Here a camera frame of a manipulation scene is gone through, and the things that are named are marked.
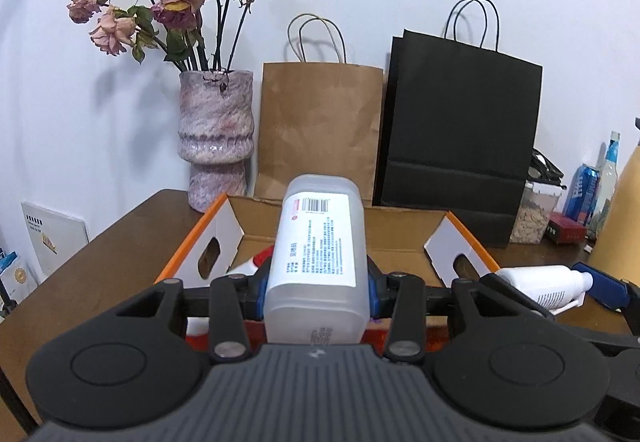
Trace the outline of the red and white lint brush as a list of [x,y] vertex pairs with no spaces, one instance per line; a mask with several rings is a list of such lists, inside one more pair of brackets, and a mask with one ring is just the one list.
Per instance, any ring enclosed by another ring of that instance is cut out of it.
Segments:
[[250,260],[241,263],[234,269],[230,269],[229,274],[242,274],[246,276],[252,276],[262,266],[262,263],[272,257],[272,253],[273,246],[270,246],[263,251],[260,251],[258,254],[255,254],[254,257],[250,258]]

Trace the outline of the white spray bottle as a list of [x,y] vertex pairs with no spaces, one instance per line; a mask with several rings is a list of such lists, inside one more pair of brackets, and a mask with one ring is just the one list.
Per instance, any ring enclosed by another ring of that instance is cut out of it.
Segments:
[[553,315],[582,306],[593,285],[591,274],[565,265],[506,267],[496,275]]

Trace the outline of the translucent rectangular plastic bottle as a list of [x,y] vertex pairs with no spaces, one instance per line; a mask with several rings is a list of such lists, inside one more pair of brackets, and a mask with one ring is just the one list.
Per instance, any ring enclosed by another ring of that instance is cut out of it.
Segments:
[[370,321],[366,230],[358,187],[305,174],[288,185],[270,263],[270,344],[359,344]]

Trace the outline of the tan thermos jug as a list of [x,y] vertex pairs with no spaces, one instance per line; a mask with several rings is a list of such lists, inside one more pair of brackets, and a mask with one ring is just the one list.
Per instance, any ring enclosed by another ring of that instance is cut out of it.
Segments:
[[640,146],[630,156],[618,180],[589,264],[605,274],[639,285]]

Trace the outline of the orange and white cardboard box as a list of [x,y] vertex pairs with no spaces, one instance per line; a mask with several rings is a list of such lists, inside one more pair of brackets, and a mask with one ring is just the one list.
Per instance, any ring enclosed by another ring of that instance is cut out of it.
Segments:
[[449,286],[464,257],[478,275],[497,262],[450,211],[354,206],[346,194],[303,191],[287,202],[220,196],[160,272],[186,288],[206,287],[231,272],[254,274],[269,257],[280,283],[350,290],[373,262],[428,286]]

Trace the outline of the red and black small box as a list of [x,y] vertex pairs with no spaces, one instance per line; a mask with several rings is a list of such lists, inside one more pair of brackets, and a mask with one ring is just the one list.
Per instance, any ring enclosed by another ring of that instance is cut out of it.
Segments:
[[544,237],[556,245],[577,245],[582,243],[587,235],[584,225],[566,217],[562,213],[552,212],[544,231]]

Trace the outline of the blue drink can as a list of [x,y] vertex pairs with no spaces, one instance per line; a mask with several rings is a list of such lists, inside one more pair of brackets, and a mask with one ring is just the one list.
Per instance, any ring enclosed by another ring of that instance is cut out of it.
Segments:
[[576,171],[565,202],[563,214],[580,225],[586,225],[598,188],[600,173],[583,163]]

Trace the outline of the clear container with seeds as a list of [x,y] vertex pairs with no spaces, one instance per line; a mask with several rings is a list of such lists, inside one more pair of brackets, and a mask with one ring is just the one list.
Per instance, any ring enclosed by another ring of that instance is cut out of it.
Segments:
[[563,187],[548,183],[527,181],[515,222],[510,242],[536,245],[542,240],[547,229],[550,215],[556,207]]

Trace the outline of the black folded item on container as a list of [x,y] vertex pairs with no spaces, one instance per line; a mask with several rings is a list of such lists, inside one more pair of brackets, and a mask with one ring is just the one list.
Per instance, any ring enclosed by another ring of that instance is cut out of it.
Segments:
[[551,160],[538,149],[533,149],[527,171],[529,182],[565,188],[562,183],[563,177],[564,173]]

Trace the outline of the brown paper bag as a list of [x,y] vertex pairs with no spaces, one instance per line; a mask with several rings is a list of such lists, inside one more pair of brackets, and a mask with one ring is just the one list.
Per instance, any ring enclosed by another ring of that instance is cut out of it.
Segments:
[[295,62],[266,62],[254,196],[281,200],[302,174],[343,176],[367,205],[373,200],[384,72],[347,61],[310,62],[302,43],[290,44]]

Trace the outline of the black paper bag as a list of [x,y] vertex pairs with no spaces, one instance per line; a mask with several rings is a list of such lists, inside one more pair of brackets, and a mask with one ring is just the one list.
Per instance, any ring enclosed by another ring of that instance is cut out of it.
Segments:
[[460,42],[457,21],[472,3],[486,29],[499,29],[493,1],[460,0],[442,36],[393,39],[372,202],[450,211],[483,245],[503,247],[534,149],[542,69]]

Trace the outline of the pink marbled ceramic vase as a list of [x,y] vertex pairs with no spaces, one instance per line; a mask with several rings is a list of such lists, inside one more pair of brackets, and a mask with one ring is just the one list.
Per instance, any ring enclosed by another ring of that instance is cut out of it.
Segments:
[[254,151],[254,76],[186,71],[179,79],[178,155],[190,165],[189,205],[204,212],[222,194],[245,194]]

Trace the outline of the dried pink rose bouquet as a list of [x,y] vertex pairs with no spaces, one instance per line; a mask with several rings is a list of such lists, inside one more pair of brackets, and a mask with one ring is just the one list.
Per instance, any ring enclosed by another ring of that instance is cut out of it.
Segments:
[[89,32],[96,48],[117,57],[129,52],[139,64],[156,48],[181,73],[229,73],[244,21],[256,0],[137,0],[120,8],[111,0],[70,0],[74,24],[96,20]]

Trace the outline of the white booklet against wall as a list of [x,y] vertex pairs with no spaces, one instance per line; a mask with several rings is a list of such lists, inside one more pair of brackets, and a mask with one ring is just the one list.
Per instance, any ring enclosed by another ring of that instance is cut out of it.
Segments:
[[22,211],[44,277],[51,276],[89,242],[85,222],[77,217],[26,201]]

